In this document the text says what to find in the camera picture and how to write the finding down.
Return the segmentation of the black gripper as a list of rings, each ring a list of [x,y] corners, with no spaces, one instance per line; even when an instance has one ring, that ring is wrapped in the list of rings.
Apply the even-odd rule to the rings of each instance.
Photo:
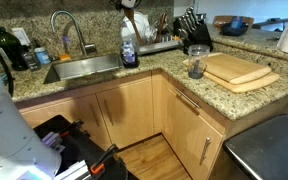
[[[141,0],[112,0],[112,4],[117,10],[123,8],[134,9],[138,7],[141,3]]]

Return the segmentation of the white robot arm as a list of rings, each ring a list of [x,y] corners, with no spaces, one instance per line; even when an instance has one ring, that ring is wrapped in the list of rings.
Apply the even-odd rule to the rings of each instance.
[[[56,115],[31,128],[0,76],[0,180],[138,180],[116,155]]]

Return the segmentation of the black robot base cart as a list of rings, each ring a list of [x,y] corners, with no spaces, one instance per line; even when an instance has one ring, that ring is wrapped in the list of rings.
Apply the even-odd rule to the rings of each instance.
[[[104,162],[103,173],[95,177],[91,175],[90,167],[111,145],[106,150],[101,148],[81,130],[82,125],[81,120],[69,122],[62,115],[56,115],[34,128],[40,138],[54,134],[62,140],[61,145],[64,146],[64,150],[60,153],[62,163],[58,175],[68,171],[73,164],[82,162],[86,164],[85,177],[69,177],[69,180],[130,180],[132,174],[127,170],[123,160],[117,156],[119,148]]]

